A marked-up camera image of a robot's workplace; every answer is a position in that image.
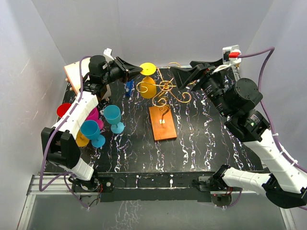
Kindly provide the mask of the teal wine glass back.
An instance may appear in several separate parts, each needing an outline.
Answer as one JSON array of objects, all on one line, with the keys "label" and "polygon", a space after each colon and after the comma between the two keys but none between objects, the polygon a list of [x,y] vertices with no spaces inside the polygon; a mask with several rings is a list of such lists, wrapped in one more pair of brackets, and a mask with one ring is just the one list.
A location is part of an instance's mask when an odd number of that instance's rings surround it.
[{"label": "teal wine glass back", "polygon": [[94,148],[104,146],[106,139],[100,134],[100,128],[96,121],[86,120],[81,126],[81,133],[91,141]]}]

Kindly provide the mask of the pink wine glass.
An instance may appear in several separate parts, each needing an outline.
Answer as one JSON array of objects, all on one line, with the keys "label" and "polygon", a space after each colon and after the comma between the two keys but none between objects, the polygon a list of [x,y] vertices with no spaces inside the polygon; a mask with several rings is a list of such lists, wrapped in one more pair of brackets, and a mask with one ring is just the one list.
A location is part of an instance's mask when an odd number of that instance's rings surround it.
[{"label": "pink wine glass", "polygon": [[87,120],[94,120],[98,126],[99,126],[99,129],[102,130],[103,127],[104,127],[104,123],[102,120],[99,119],[99,112],[98,112],[98,109],[97,108],[94,108],[88,115],[88,117],[86,118],[86,121]]}]

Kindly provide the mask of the light blue wine glass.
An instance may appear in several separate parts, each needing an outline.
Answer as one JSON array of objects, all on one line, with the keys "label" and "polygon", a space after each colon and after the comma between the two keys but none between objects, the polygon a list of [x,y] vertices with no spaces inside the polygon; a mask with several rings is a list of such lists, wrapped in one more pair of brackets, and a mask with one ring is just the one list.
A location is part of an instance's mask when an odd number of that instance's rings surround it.
[{"label": "light blue wine glass", "polygon": [[114,134],[120,134],[124,131],[124,124],[121,121],[121,111],[116,105],[108,105],[103,111],[106,121],[111,125],[111,131]]}]

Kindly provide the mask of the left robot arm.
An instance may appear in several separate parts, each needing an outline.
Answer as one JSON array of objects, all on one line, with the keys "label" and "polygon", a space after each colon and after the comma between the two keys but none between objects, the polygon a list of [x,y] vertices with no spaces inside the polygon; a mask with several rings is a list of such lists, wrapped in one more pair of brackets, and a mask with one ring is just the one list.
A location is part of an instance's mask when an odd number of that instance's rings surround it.
[{"label": "left robot arm", "polygon": [[123,59],[110,55],[88,57],[89,71],[82,74],[79,70],[80,89],[75,101],[64,116],[51,128],[41,132],[43,161],[40,176],[43,176],[46,162],[50,162],[74,175],[88,191],[99,186],[99,179],[93,167],[81,158],[81,151],[76,143],[78,132],[87,121],[88,115],[98,106],[103,97],[103,88],[117,80],[126,83],[134,79],[143,70]]}]

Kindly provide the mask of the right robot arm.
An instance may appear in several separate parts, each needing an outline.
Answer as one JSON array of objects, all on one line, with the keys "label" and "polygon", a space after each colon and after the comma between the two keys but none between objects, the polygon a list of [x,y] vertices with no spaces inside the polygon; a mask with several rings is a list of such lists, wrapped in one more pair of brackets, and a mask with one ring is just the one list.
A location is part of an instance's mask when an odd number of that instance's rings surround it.
[{"label": "right robot arm", "polygon": [[193,90],[204,91],[219,114],[227,118],[229,132],[269,169],[268,173],[254,173],[222,165],[210,179],[199,181],[199,187],[252,190],[284,209],[307,204],[307,174],[296,168],[283,147],[276,147],[270,123],[255,108],[263,96],[253,80],[241,78],[236,65],[222,60],[193,61],[189,69],[171,67],[170,72],[179,90],[195,82]]}]

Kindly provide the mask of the red wine glass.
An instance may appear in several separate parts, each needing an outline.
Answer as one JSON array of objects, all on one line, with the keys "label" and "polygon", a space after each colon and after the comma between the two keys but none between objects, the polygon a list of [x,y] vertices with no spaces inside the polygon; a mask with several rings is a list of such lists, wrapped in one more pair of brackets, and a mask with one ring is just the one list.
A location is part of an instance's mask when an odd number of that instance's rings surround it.
[{"label": "red wine glass", "polygon": [[58,117],[62,118],[68,109],[71,107],[70,103],[63,103],[57,108],[57,115]]}]

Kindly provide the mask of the yellow wine glass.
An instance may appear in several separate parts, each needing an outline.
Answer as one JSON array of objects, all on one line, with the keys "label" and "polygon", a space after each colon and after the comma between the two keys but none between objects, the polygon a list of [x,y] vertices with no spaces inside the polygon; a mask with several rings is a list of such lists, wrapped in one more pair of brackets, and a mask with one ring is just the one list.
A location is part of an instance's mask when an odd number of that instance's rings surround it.
[{"label": "yellow wine glass", "polygon": [[140,65],[143,69],[140,74],[145,77],[139,84],[141,96],[145,99],[151,99],[156,95],[156,85],[154,79],[151,77],[156,72],[156,66],[153,63],[143,63]]},{"label": "yellow wine glass", "polygon": [[89,142],[90,140],[86,136],[84,136],[79,130],[76,137],[76,143],[78,147],[85,147],[88,145]]}]

